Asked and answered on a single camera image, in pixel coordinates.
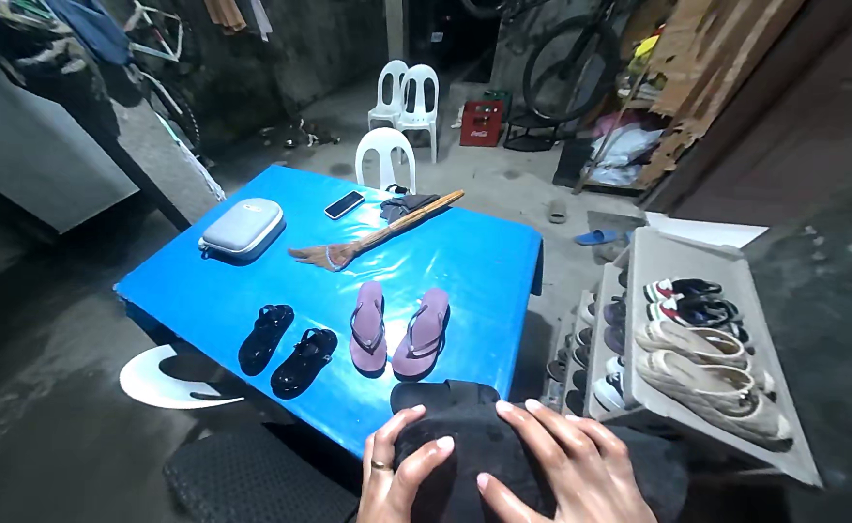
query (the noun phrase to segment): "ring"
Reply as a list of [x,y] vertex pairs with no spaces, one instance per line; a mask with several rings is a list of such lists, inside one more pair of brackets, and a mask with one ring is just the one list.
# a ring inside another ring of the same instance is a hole
[[374,461],[374,460],[371,460],[371,468],[375,468],[375,469],[378,469],[378,470],[386,470],[386,471],[388,471],[388,472],[393,472],[393,471],[394,471],[394,470],[391,468],[391,466],[390,466],[390,465],[386,464],[386,463],[385,463],[385,462],[383,462],[383,461]]

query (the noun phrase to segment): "phone screen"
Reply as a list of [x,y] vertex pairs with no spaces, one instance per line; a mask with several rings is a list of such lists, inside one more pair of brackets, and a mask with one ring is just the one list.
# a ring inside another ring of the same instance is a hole
[[339,201],[326,208],[326,214],[329,218],[336,219],[345,214],[349,209],[355,207],[365,200],[365,197],[357,191],[352,191],[348,195],[339,198]]

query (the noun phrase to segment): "red crate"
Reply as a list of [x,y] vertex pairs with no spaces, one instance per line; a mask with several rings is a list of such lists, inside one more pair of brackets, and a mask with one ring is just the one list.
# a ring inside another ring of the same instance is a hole
[[497,147],[503,125],[503,101],[466,101],[458,143],[471,147]]

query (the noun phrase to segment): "blue table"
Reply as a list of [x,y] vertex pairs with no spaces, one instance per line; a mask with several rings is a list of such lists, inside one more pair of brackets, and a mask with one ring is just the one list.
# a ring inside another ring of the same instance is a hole
[[[350,190],[365,202],[333,221],[323,214]],[[198,240],[234,202],[272,199],[287,228],[263,255],[235,266],[202,259]],[[459,208],[433,216],[356,258],[340,273],[297,263],[287,248],[349,242],[386,224],[380,202],[388,193],[313,173],[273,166],[228,201],[179,234],[119,282],[119,296],[169,328],[249,385],[361,456],[365,437],[391,417],[390,368],[379,378],[359,374],[349,353],[349,317],[368,280],[384,288],[389,354],[404,337],[418,300],[431,287],[448,292],[451,315],[445,347],[424,381],[446,379],[491,385],[506,398],[531,288],[538,286],[541,236],[509,220]],[[286,303],[296,319],[267,369],[242,373],[238,349],[266,303]],[[329,328],[339,336],[333,360],[301,396],[280,400],[271,374],[292,352],[304,329]]]

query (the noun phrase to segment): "broom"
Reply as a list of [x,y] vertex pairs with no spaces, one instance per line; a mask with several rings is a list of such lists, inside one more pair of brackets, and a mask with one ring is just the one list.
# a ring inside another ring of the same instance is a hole
[[338,273],[351,263],[358,253],[381,243],[393,234],[407,229],[409,226],[418,221],[425,220],[432,211],[447,206],[461,196],[465,196],[465,192],[459,189],[454,193],[439,198],[425,207],[414,210],[407,216],[400,218],[387,227],[371,232],[367,236],[359,238],[351,243],[289,248],[288,252],[300,263],[316,265],[317,267],[323,267],[327,271]]

